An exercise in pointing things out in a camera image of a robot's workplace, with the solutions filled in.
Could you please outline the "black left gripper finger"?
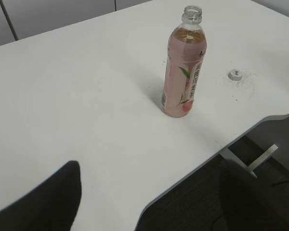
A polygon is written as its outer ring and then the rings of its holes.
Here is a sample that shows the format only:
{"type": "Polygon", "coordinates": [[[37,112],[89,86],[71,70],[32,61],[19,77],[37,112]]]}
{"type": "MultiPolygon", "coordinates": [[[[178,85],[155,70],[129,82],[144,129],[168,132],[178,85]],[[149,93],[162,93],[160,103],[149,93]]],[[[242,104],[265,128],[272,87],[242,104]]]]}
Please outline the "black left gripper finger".
{"type": "Polygon", "coordinates": [[[82,196],[80,165],[69,161],[0,211],[0,231],[69,231],[82,196]]]}

